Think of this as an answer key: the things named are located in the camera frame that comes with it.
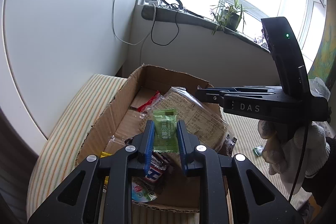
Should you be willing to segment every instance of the black ring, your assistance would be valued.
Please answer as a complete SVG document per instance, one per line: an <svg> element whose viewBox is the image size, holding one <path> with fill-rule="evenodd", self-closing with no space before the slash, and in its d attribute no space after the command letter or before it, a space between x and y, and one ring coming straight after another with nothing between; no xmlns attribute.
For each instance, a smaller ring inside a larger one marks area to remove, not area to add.
<svg viewBox="0 0 336 224"><path fill-rule="evenodd" d="M176 1L177 1L177 3L178 3L178 8L179 8L179 10L183 10L183 4L182 4L181 0L176 0ZM165 0L162 0L162 2L163 2L165 5L171 5L171 3L168 3L168 2L166 2Z"/></svg>

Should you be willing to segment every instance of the gray window sill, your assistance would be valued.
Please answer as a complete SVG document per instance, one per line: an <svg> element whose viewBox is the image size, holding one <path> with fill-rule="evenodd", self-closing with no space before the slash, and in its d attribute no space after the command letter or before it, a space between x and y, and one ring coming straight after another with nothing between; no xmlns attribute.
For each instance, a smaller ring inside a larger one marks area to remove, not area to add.
<svg viewBox="0 0 336 224"><path fill-rule="evenodd" d="M152 5L144 5L143 8L142 8L142 11L141 11L142 18L145 19L145 20L153 20L153 15L154 15L153 6ZM195 26L200 26L200 27L203 27L203 28L206 28L206 29L209 29L209 30L213 30L216 26L216 23L214 23L213 21L211 21L209 19L199 18L199 17L193 16L191 14L187 14L187 13L184 13L184 12L179 12L176 15L176 11L170 10L170 9L167 9L167 8L161 8L161 7L157 7L157 9L156 9L156 19L155 19L155 21L175 23L175 16L176 16L176 22L179 23L179 24L195 25ZM267 49L258 45L256 42L254 42L251 38L244 35L243 33L234 32L234 31L232 31L228 28L224 29L224 33L229 34L229 35L233 35L233 36L239 38L240 40L263 50L264 52L269 53L269 51Z"/></svg>

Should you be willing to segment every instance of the black cable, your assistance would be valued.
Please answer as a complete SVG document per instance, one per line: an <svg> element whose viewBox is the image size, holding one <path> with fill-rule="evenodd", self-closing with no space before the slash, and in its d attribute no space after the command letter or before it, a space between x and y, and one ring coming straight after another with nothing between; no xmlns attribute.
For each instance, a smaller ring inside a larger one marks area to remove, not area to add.
<svg viewBox="0 0 336 224"><path fill-rule="evenodd" d="M302 150L301 150L301 156L300 156L299 166L298 166L297 171L296 171L296 175L295 175L295 179L294 179L294 183L293 183L293 186L292 186L291 193L289 194L289 198L288 198L289 202L291 202L291 200L292 200L294 189L295 189L297 180L299 178L299 174L300 174L300 170L301 170L301 166L302 166L302 162L303 162L303 157L305 156L305 150L306 150L306 144L307 144L307 138L308 138L309 124L310 123L308 122L305 125L305 128L304 128L303 143L302 143Z"/></svg>
<svg viewBox="0 0 336 224"><path fill-rule="evenodd" d="M168 46L170 43L173 42L173 40L177 37L177 35L179 34L180 32L180 29L179 29L179 26L177 25L177 22L176 22L176 16L177 16L177 13L179 12L179 10L176 11L176 14L175 14L175 24L176 24L176 27L177 27L177 34L175 35L175 37L168 43L168 44L165 44L165 45L162 45L162 44L158 44L156 42L154 42L153 40L153 29L154 29L154 25L155 25L155 20L154 20L154 23L153 23L153 26L152 26L152 31L151 31L151 39L152 39L152 42L156 45L159 45L159 46Z"/></svg>

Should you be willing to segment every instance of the spider plant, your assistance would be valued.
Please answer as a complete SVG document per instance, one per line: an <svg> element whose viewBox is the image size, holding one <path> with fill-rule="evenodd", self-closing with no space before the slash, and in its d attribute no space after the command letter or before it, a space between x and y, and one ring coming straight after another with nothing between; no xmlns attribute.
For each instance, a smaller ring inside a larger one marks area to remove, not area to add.
<svg viewBox="0 0 336 224"><path fill-rule="evenodd" d="M217 23L214 30L212 31L212 34L214 35L219 27L222 27L223 29L227 27L233 31L236 31L241 19L243 19L244 30L244 25L246 24L244 19L244 12L246 10L247 9L243 8L239 0L233 0L232 5L227 4L225 0L220 0L219 5L216 5L213 9L211 9L211 14L214 16L214 20Z"/></svg>

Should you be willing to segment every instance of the green candy wrapper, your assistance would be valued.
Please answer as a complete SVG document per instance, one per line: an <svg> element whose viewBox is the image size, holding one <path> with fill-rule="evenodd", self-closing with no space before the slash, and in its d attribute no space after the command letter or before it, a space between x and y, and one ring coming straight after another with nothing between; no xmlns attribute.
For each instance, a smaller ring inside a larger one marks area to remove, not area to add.
<svg viewBox="0 0 336 224"><path fill-rule="evenodd" d="M176 110L161 109L153 111L155 124L154 152L179 152L176 136Z"/></svg>

